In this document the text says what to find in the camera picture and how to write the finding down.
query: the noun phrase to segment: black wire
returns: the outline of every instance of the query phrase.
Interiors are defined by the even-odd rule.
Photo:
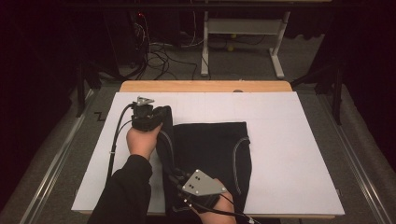
[[[141,80],[141,79],[142,79],[142,76],[145,75],[146,68],[147,68],[147,66],[149,65],[149,57],[148,57],[148,54],[149,54],[149,48],[146,48],[146,54],[145,54],[146,58],[143,59],[144,62],[146,63],[145,69],[144,69],[141,73],[138,74],[138,76],[136,77],[135,80]]]
[[[150,67],[150,68],[159,67],[159,66],[162,66],[162,67],[163,67],[163,65],[164,65],[165,63],[168,63],[168,62],[169,62],[169,60],[168,60],[167,58],[164,58],[164,57],[160,56],[158,53],[162,53],[162,52],[160,52],[160,51],[158,51],[158,52],[157,52],[157,51],[151,52],[151,54],[154,54],[154,55],[156,55],[157,57],[152,57],[152,58],[150,58],[150,59],[148,59],[148,60],[151,61],[151,60],[153,60],[153,59],[160,59],[161,61],[163,61],[163,63],[158,64],[158,65],[148,64],[148,67]]]
[[[197,64],[197,63],[186,63],[186,62],[182,62],[182,61],[173,59],[171,56],[169,56],[169,55],[166,53],[166,49],[165,49],[165,48],[163,48],[163,53],[168,57],[168,59],[170,59],[171,61],[173,61],[173,62],[175,62],[175,63],[184,63],[184,64],[189,64],[189,65],[194,65],[194,70],[192,71],[192,78],[194,77],[195,71],[197,70],[197,67],[198,67],[198,64]]]
[[[113,139],[113,145],[111,147],[111,152],[110,152],[110,161],[108,163],[108,170],[107,170],[107,179],[106,183],[110,179],[112,173],[113,173],[113,163],[114,163],[114,156],[116,155],[116,147],[117,147],[117,139],[119,138],[119,129],[121,125],[122,118],[126,112],[127,109],[132,108],[132,104],[125,106],[125,108],[122,110],[122,113],[120,115],[119,123],[117,124],[116,132],[114,133],[114,139]]]
[[[146,60],[143,59],[142,63],[139,64],[139,67],[137,67],[137,69],[135,71],[126,75],[126,77],[138,76],[139,74],[143,73],[146,70],[147,66],[148,66],[148,64],[147,64]]]
[[[165,74],[170,74],[172,77],[175,78],[175,80],[177,80],[177,77],[175,76],[175,74],[173,74],[173,73],[171,73],[171,72],[168,71],[168,70],[169,70],[169,57],[162,57],[162,56],[160,56],[158,53],[162,53],[162,54],[165,54],[165,53],[164,53],[164,52],[161,52],[161,51],[152,52],[152,54],[157,55],[157,57],[158,57],[161,61],[163,61],[163,64],[162,64],[163,68],[162,68],[162,69],[159,69],[159,68],[157,68],[157,67],[155,67],[155,66],[151,66],[152,69],[156,69],[156,70],[160,70],[160,71],[161,71],[161,73],[160,73],[158,76],[156,76],[156,77],[154,78],[154,80],[160,79],[160,77],[162,77],[162,76],[165,75]]]
[[[122,124],[122,126],[119,129],[119,133],[118,134],[120,134],[120,132],[122,131],[123,127],[125,127],[125,125],[127,125],[128,123],[131,123],[131,122],[132,122],[132,120],[129,120],[129,121],[125,122],[124,124]]]
[[[242,209],[238,208],[238,207],[233,203],[233,201],[231,201],[229,198],[227,198],[226,196],[224,196],[224,195],[222,195],[222,194],[220,194],[220,196],[223,197],[225,200],[227,200],[229,203],[231,203],[231,204],[233,205],[233,209],[234,209],[234,210],[237,210],[238,213],[244,215],[244,216],[245,216],[246,218],[248,218],[248,219],[252,219],[252,220],[253,220],[254,222],[256,222],[256,223],[261,224],[259,221],[255,220],[254,218],[248,217],[248,216],[242,211]]]
[[[205,210],[207,212],[212,212],[212,213],[216,213],[216,214],[220,214],[220,215],[224,215],[224,216],[231,216],[231,217],[246,217],[245,214],[242,215],[242,214],[239,214],[239,213],[224,212],[224,211],[220,211],[220,210],[217,210],[217,209],[205,207],[205,206],[203,206],[203,205],[201,205],[199,203],[191,202],[191,204],[192,204],[192,206],[196,206],[196,207],[198,207],[200,209],[203,209],[203,210]]]

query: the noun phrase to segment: black sleeve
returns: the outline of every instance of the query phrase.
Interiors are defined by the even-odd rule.
[[[133,155],[106,183],[88,223],[145,223],[149,209],[151,165]]]

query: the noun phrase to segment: white board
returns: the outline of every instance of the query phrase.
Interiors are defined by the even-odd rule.
[[[122,109],[137,96],[170,105],[174,124],[245,121],[252,174],[245,213],[251,215],[343,215],[329,172],[295,92],[118,92],[108,113],[72,210],[90,212],[106,182],[114,132]],[[122,123],[131,118],[128,110]],[[117,143],[113,172],[126,162],[127,124]],[[162,167],[151,156],[149,213],[164,213]]]

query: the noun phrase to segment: gray floor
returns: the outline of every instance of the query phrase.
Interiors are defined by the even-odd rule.
[[[304,40],[285,39],[282,43],[279,59],[282,63],[287,81],[292,81],[304,75],[314,56],[322,38]],[[238,39],[249,43],[260,40],[258,37]],[[276,79],[267,49],[272,47],[275,39],[264,38],[260,45],[232,43],[234,50],[212,49],[209,54],[211,78],[216,80],[244,79],[244,80],[272,80]],[[224,46],[224,41],[213,38],[210,46],[218,48]],[[200,77],[201,63],[200,48],[174,49],[166,47],[168,54],[176,60],[188,63],[197,63],[195,79]],[[178,79],[191,79],[193,65],[171,62],[169,70]],[[128,68],[122,67],[121,72],[127,73]],[[142,79],[153,79],[160,71],[148,69]],[[165,74],[162,79],[174,79]],[[51,166],[54,158],[59,156],[60,148],[67,139],[72,139],[65,163],[60,164],[60,172],[55,184],[49,186],[49,196],[38,197],[41,207],[37,211],[33,223],[85,223],[88,216],[70,210],[76,190],[81,183],[88,166],[96,141],[103,128],[104,122],[98,121],[95,112],[102,112],[102,117],[110,108],[112,98],[118,91],[120,83],[107,82],[99,91],[95,91],[89,98],[89,106],[84,112],[84,120],[76,119],[76,93],[71,95],[74,103],[69,112],[54,128],[42,147],[37,151],[29,170],[16,188],[7,207],[0,215],[0,223],[20,223],[26,209],[35,197],[45,173]],[[384,218],[384,211],[389,218],[396,220],[396,174],[390,169],[385,158],[377,148],[373,137],[367,131],[361,116],[357,112],[347,89],[343,89],[343,103],[341,120],[343,125],[334,126],[329,116],[328,99],[331,96],[315,95],[313,85],[301,85],[295,89],[298,92],[304,112],[317,140],[320,152],[325,160],[335,187],[340,192],[340,200],[346,211],[345,216],[334,219],[303,219],[303,223],[391,223]],[[76,135],[71,134],[75,123],[81,122]],[[358,164],[348,157],[346,147],[351,147],[358,156]],[[372,185],[379,201],[373,198],[373,193],[365,189],[365,184]],[[298,219],[281,219],[286,224],[299,223]]]

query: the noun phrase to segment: black fabric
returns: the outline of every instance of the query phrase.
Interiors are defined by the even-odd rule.
[[[151,197],[151,175],[148,160],[130,156],[106,183],[88,223],[144,224]]]
[[[246,123],[193,123],[173,126],[171,112],[168,107],[168,116],[157,144],[157,152],[163,162],[166,214],[169,217],[197,217],[177,196],[177,188],[168,177],[169,171],[178,175],[177,168],[190,174],[200,169],[212,178],[219,179],[233,195],[235,207],[243,210],[251,174],[250,142]]]

